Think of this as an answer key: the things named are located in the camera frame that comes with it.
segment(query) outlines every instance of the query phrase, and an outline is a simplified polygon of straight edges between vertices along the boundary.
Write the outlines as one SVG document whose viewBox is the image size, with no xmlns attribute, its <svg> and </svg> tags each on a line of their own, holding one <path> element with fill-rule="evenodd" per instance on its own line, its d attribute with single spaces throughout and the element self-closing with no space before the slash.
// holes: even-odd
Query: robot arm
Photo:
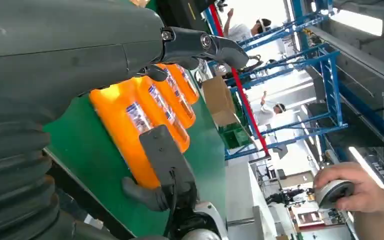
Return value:
<svg viewBox="0 0 384 240">
<path fill-rule="evenodd" d="M 164 28 L 128 1 L 0 0 L 0 239 L 114 239 L 59 211 L 42 126 L 92 89 L 133 76 L 164 80 L 153 64 L 193 68 L 199 58 L 248 61 L 236 43 Z"/>
</svg>

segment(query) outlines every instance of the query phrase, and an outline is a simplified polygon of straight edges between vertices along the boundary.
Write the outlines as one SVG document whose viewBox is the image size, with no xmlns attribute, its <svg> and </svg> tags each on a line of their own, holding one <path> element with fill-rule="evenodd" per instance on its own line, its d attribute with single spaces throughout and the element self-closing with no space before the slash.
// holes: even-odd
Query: worker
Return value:
<svg viewBox="0 0 384 240">
<path fill-rule="evenodd" d="M 286 111 L 285 105 L 282 103 L 267 101 L 266 97 L 267 91 L 264 91 L 260 102 L 261 107 L 258 111 L 254 112 L 255 119 L 258 121 L 259 126 L 269 124 L 275 115 Z"/>
<path fill-rule="evenodd" d="M 231 39 L 236 42 L 241 42 L 255 36 L 257 34 L 261 34 L 266 31 L 267 27 L 272 24 L 272 21 L 262 18 L 258 19 L 255 22 L 255 25 L 249 29 L 245 24 L 240 23 L 230 27 L 231 20 L 233 17 L 234 9 L 230 9 L 227 13 L 227 21 L 224 24 L 223 35 L 225 38 Z"/>
<path fill-rule="evenodd" d="M 354 227 L 360 240 L 384 239 L 384 189 L 358 163 L 331 165 L 314 178 L 316 190 L 333 180 L 354 183 L 354 193 L 336 202 L 336 208 L 354 214 Z"/>
<path fill-rule="evenodd" d="M 298 199 L 298 198 L 294 199 L 294 197 L 304 192 L 305 190 L 300 189 L 299 187 L 296 189 L 287 189 L 287 190 L 281 189 L 281 192 L 270 195 L 265 199 L 265 201 L 267 202 L 268 205 L 271 203 L 277 203 L 277 204 L 285 204 L 287 206 L 291 202 L 302 201 L 302 199 Z"/>
</svg>

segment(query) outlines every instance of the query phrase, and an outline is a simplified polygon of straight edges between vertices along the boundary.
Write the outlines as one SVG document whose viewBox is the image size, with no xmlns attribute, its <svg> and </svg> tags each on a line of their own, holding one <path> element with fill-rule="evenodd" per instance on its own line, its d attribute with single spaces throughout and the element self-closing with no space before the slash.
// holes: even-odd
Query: machine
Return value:
<svg viewBox="0 0 384 240">
<path fill-rule="evenodd" d="M 51 160 L 42 149 L 50 136 L 42 127 L 59 118 L 76 96 L 134 76 L 162 81 L 164 71 L 154 64 L 193 69 L 198 59 L 242 68 L 248 56 L 226 38 L 164 27 L 153 11 L 129 2 L 0 0 L 0 240 L 115 239 L 60 211 L 54 180 L 46 176 Z M 144 133 L 142 143 L 167 129 L 154 130 Z M 214 206 L 198 201 L 192 171 L 178 149 L 171 151 L 173 143 L 161 142 L 167 151 L 162 147 L 164 154 L 150 158 L 180 159 L 156 168 L 158 199 L 166 200 L 162 209 L 174 209 L 166 235 L 191 239 L 211 231 L 224 239 L 223 222 Z M 134 196 L 137 188 L 131 181 L 126 185 Z M 177 224 L 181 231 L 173 230 Z"/>
</svg>

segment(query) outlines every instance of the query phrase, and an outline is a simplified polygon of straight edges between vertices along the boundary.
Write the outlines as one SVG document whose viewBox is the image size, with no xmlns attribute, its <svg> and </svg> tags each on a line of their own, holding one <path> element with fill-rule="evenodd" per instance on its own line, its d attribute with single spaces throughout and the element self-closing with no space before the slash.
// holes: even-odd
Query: orange bottle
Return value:
<svg viewBox="0 0 384 240">
<path fill-rule="evenodd" d="M 165 81 L 154 81 L 154 84 L 167 103 L 173 108 L 181 124 L 186 129 L 190 128 L 197 119 L 194 110 L 186 101 L 167 67 L 164 64 L 157 64 L 157 66 L 164 69 L 168 73 L 168 77 Z"/>
<path fill-rule="evenodd" d="M 130 79 L 93 90 L 89 98 L 138 184 L 155 189 L 160 181 L 139 141 L 153 124 L 138 103 L 135 87 Z"/>
<path fill-rule="evenodd" d="M 132 80 L 136 83 L 138 102 L 152 124 L 154 126 L 166 125 L 178 148 L 184 153 L 189 148 L 191 141 L 173 109 L 167 104 L 149 77 L 135 77 Z"/>
<path fill-rule="evenodd" d="M 177 85 L 186 98 L 186 101 L 190 105 L 196 103 L 200 98 L 200 94 L 198 93 L 193 80 L 185 71 L 185 69 L 177 64 L 167 65 L 167 68 L 173 76 L 174 80 L 176 80 Z"/>
</svg>

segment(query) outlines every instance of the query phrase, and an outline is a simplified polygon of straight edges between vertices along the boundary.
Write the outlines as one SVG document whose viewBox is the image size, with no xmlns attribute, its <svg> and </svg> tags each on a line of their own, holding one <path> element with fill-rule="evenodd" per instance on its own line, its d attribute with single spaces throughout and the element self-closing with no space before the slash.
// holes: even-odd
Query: blue steel rack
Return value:
<svg viewBox="0 0 384 240">
<path fill-rule="evenodd" d="M 266 135 L 269 133 L 274 133 L 274 135 L 276 136 L 276 131 L 279 131 L 282 129 L 303 129 L 302 127 L 300 127 L 301 124 L 316 122 L 318 120 L 325 119 L 325 118 L 329 118 L 334 123 L 334 126 L 333 127 L 308 127 L 307 129 L 310 131 L 309 134 L 301 135 L 301 136 L 288 139 L 285 141 L 281 141 L 281 142 L 271 143 L 267 145 L 268 149 L 277 148 L 281 145 L 292 144 L 300 139 L 305 139 L 305 138 L 317 136 L 317 135 L 323 135 L 329 132 L 344 129 L 348 126 L 347 123 L 343 122 L 343 118 L 342 118 L 341 100 L 340 100 L 339 87 L 338 87 L 338 73 L 336 69 L 336 57 L 340 54 L 340 52 L 339 51 L 328 52 L 326 51 L 327 46 L 328 46 L 327 43 L 320 44 L 320 45 L 311 47 L 305 51 L 302 51 L 296 55 L 279 60 L 270 65 L 261 67 L 259 71 L 263 71 L 265 69 L 270 69 L 270 68 L 279 67 L 279 66 L 287 66 L 287 68 L 284 70 L 281 70 L 279 72 L 276 72 L 268 76 L 261 77 L 250 83 L 244 84 L 244 86 L 248 84 L 249 87 L 255 86 L 257 84 L 261 84 L 262 82 L 268 79 L 291 72 L 294 69 L 300 70 L 307 66 L 318 65 L 317 67 L 319 67 L 322 70 L 321 73 L 322 73 L 322 78 L 324 83 L 327 112 L 320 115 L 312 116 L 302 121 L 297 121 L 297 122 L 276 127 L 267 131 L 263 131 L 261 132 L 261 134 Z M 309 59 L 304 59 L 304 60 L 296 60 L 301 58 L 304 55 L 307 55 L 307 56 L 314 55 L 314 57 Z M 229 151 L 226 150 L 225 159 L 226 160 L 234 159 L 241 156 L 254 154 L 257 152 L 259 152 L 257 148 L 249 149 L 249 147 L 244 146 L 233 154 L 230 154 Z"/>
<path fill-rule="evenodd" d="M 270 29 L 269 31 L 261 33 L 245 41 L 239 42 L 239 45 L 241 45 L 245 51 L 248 51 L 248 50 L 260 47 L 264 44 L 267 44 L 271 41 L 286 37 L 293 33 L 300 32 L 302 29 L 306 27 L 318 24 L 328 19 L 329 15 L 332 14 L 332 5 L 333 5 L 332 0 L 327 0 L 326 2 L 324 2 L 324 4 L 321 4 L 320 0 L 317 1 L 318 3 L 317 8 L 328 9 L 329 15 L 321 14 L 320 11 L 315 13 L 310 13 L 308 15 L 303 15 L 302 8 L 301 8 L 301 1 L 291 0 L 291 2 L 293 5 L 293 12 L 296 20 L 285 23 L 283 26 Z M 211 15 L 208 9 L 205 11 L 205 13 L 207 16 Z M 212 31 L 216 33 L 217 31 L 216 31 L 215 21 L 211 19 L 211 17 L 208 17 L 207 19 L 209 21 Z M 280 70 L 276 73 L 273 73 L 267 76 L 256 78 L 251 82 L 245 83 L 243 85 L 244 88 L 251 88 L 252 86 L 262 84 L 268 79 L 275 78 L 277 76 L 292 72 L 295 69 L 302 70 L 308 66 L 319 65 L 318 68 L 320 68 L 322 71 L 323 83 L 325 88 L 325 98 L 326 98 L 326 104 L 327 104 L 327 112 L 317 116 L 310 117 L 306 120 L 297 121 L 291 124 L 270 129 L 268 131 L 263 131 L 260 134 L 264 135 L 264 134 L 274 133 L 274 136 L 276 136 L 276 131 L 279 131 L 282 129 L 303 129 L 302 127 L 299 127 L 299 125 L 309 123 L 309 122 L 315 122 L 325 118 L 330 118 L 334 123 L 334 126 L 307 128 L 311 131 L 309 132 L 309 134 L 301 135 L 301 136 L 288 139 L 282 142 L 271 143 L 267 146 L 267 149 L 278 148 L 280 145 L 291 144 L 300 139 L 305 139 L 305 138 L 317 136 L 317 135 L 323 135 L 329 132 L 346 128 L 348 126 L 346 123 L 343 122 L 343 119 L 342 119 L 341 101 L 340 101 L 339 87 L 338 87 L 338 75 L 337 75 L 337 69 L 336 69 L 336 57 L 340 53 L 338 51 L 334 51 L 334 52 L 326 51 L 327 46 L 328 46 L 327 44 L 321 44 L 318 46 L 308 48 L 307 45 L 305 46 L 301 45 L 301 49 L 303 49 L 302 52 L 295 54 L 293 56 L 286 57 L 285 59 L 278 60 L 266 66 L 257 68 L 253 72 L 244 73 L 240 76 L 240 78 L 244 78 L 251 74 L 256 74 L 258 72 L 264 71 L 266 69 L 285 66 L 283 70 Z M 234 92 L 237 91 L 237 87 L 232 88 L 231 91 L 234 91 Z M 244 105 L 243 99 L 241 97 L 239 98 L 239 100 L 241 104 Z M 245 115 L 248 120 L 250 118 L 253 118 L 253 116 L 249 116 L 247 112 L 245 112 Z M 254 136 L 258 134 L 256 132 L 258 131 L 258 129 L 251 128 L 251 130 Z M 225 159 L 229 160 L 229 159 L 233 159 L 241 156 L 246 156 L 246 155 L 260 152 L 262 150 L 263 149 L 259 150 L 256 147 L 250 149 L 249 146 L 242 146 L 235 153 L 230 154 L 229 150 L 226 149 Z"/>
<path fill-rule="evenodd" d="M 244 51 L 249 51 L 251 49 L 263 46 L 264 44 L 270 43 L 271 41 L 284 38 L 296 32 L 300 32 L 306 27 L 321 23 L 322 21 L 328 19 L 328 17 L 328 15 L 323 15 L 321 13 L 310 13 L 305 16 L 301 16 L 294 21 L 285 23 L 283 26 L 275 27 L 269 31 L 260 33 L 247 40 L 241 41 L 238 44 L 243 47 Z"/>
</svg>

